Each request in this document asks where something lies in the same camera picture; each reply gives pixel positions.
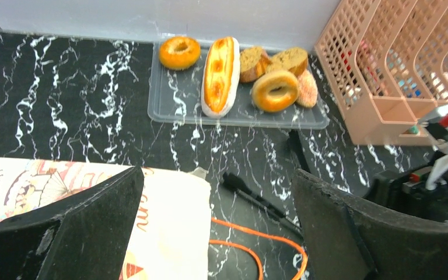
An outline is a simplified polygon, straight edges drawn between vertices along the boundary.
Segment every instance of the bagel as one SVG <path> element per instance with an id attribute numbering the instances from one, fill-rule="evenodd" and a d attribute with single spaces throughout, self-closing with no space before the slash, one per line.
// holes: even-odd
<path id="1" fill-rule="evenodd" d="M 313 108 L 317 104 L 317 95 L 319 95 L 315 78 L 308 69 L 305 69 L 299 76 L 298 82 L 300 92 L 296 102 L 305 108 Z"/>
<path id="2" fill-rule="evenodd" d="M 240 82 L 249 83 L 265 74 L 271 60 L 267 52 L 259 46 L 247 48 L 240 53 Z"/>
<path id="3" fill-rule="evenodd" d="M 308 65 L 308 52 L 302 48 L 294 47 L 273 55 L 271 61 L 272 64 L 267 67 L 266 73 L 284 69 L 299 77 Z"/>
<path id="4" fill-rule="evenodd" d="M 189 37 L 172 37 L 159 49 L 159 61 L 171 70 L 185 70 L 197 63 L 200 58 L 200 44 Z"/>
<path id="5" fill-rule="evenodd" d="M 259 109 L 274 113 L 282 111 L 298 99 L 298 79 L 287 70 L 267 73 L 251 88 L 251 99 Z"/>
<path id="6" fill-rule="evenodd" d="M 205 61 L 202 111 L 211 118 L 225 116 L 236 100 L 239 83 L 239 43 L 233 37 L 214 41 Z"/>

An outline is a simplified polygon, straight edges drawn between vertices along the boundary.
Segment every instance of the orange cable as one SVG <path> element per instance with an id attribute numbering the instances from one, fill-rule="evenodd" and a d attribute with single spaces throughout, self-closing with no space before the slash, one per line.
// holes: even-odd
<path id="1" fill-rule="evenodd" d="M 212 218 L 212 221 L 214 223 L 218 223 L 220 225 L 223 226 L 228 226 L 230 228 L 233 229 L 237 229 L 239 231 L 248 233 L 250 235 L 256 235 L 256 236 L 260 236 L 260 237 L 264 237 L 264 238 L 268 238 L 268 239 L 273 239 L 273 240 L 277 240 L 280 242 L 284 242 L 288 245 L 290 245 L 291 247 L 293 247 L 294 249 L 296 249 L 301 255 L 302 255 L 302 264 L 300 267 L 300 270 L 298 270 L 298 272 L 296 273 L 296 275 L 293 277 L 292 280 L 300 280 L 301 276 L 305 273 L 306 270 L 306 264 L 308 263 L 308 256 L 306 255 L 305 251 L 303 250 L 303 248 L 301 246 L 299 246 L 297 243 L 295 243 L 294 241 L 291 241 L 287 238 L 281 237 L 281 236 L 276 236 L 276 235 L 268 235 L 266 233 L 263 232 L 258 232 L 256 230 L 253 229 L 249 229 L 247 227 L 244 226 L 240 226 L 240 225 L 236 225 L 234 223 L 229 223 L 229 222 L 225 222 L 224 220 L 219 220 L 216 218 Z M 258 279 L 262 280 L 263 279 L 263 270 L 262 270 L 262 265 L 260 262 L 260 259 L 258 258 L 258 256 L 253 253 L 253 251 L 249 248 L 246 248 L 242 245 L 236 244 L 236 243 L 231 243 L 231 242 L 226 242 L 226 241 L 220 241 L 220 240 L 211 240 L 211 242 L 215 242 L 215 244 L 223 244 L 223 245 L 229 245 L 229 246 L 233 246 L 233 247 L 237 247 L 240 248 L 246 252 L 248 252 L 249 254 L 251 254 L 253 256 L 253 258 L 255 258 L 255 261 L 257 262 L 257 265 L 259 266 L 258 268 Z"/>
<path id="2" fill-rule="evenodd" d="M 238 249 L 241 249 L 241 250 L 249 253 L 255 259 L 255 262 L 257 263 L 257 266 L 258 266 L 258 280 L 263 280 L 264 279 L 264 270 L 263 270 L 263 267 L 262 267 L 262 262 L 260 261 L 260 258 L 258 257 L 258 255 L 254 251 L 252 251 L 250 248 L 244 247 L 241 244 L 227 242 L 227 241 L 223 241 L 223 240 L 215 240 L 215 239 L 209 240 L 209 243 L 210 244 L 220 244 L 220 245 L 227 245 L 227 246 L 231 246 L 231 247 L 236 247 Z"/>

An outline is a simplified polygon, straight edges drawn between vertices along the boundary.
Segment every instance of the basket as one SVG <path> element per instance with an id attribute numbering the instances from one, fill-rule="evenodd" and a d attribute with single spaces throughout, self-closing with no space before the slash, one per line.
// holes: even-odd
<path id="1" fill-rule="evenodd" d="M 352 142 L 431 145 L 448 103 L 448 0 L 342 0 L 315 45 Z"/>

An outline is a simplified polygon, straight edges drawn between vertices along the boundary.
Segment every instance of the gray plastic tray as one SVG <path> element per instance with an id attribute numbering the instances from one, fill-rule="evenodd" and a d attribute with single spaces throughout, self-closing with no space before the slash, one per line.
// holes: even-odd
<path id="1" fill-rule="evenodd" d="M 200 91 L 209 44 L 202 44 L 200 59 L 190 69 L 172 71 L 160 64 L 160 43 L 154 44 L 148 116 L 161 123 L 220 124 L 252 127 L 305 128 L 320 130 L 329 120 L 318 104 L 306 109 L 296 104 L 280 113 L 265 113 L 251 103 L 253 83 L 239 84 L 236 101 L 229 113 L 219 120 L 202 113 Z"/>

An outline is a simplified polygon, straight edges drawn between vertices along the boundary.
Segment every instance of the black marble table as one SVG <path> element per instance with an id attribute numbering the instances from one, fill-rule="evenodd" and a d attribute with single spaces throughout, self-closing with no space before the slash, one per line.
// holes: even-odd
<path id="1" fill-rule="evenodd" d="M 0 156 L 103 162 L 190 171 L 209 170 L 213 216 L 298 239 L 264 212 L 219 185 L 233 172 L 297 219 L 289 182 L 299 167 L 288 130 L 160 124 L 147 115 L 153 44 L 0 33 Z M 329 112 L 321 131 L 300 131 L 313 174 L 361 195 L 384 169 L 407 169 L 428 148 L 353 145 L 319 69 L 311 67 Z M 212 225 L 212 239 L 253 249 L 265 279 L 291 279 L 301 263 L 294 249 Z M 209 279 L 256 279 L 253 259 L 209 247 Z M 305 274 L 313 279 L 310 267 Z"/>

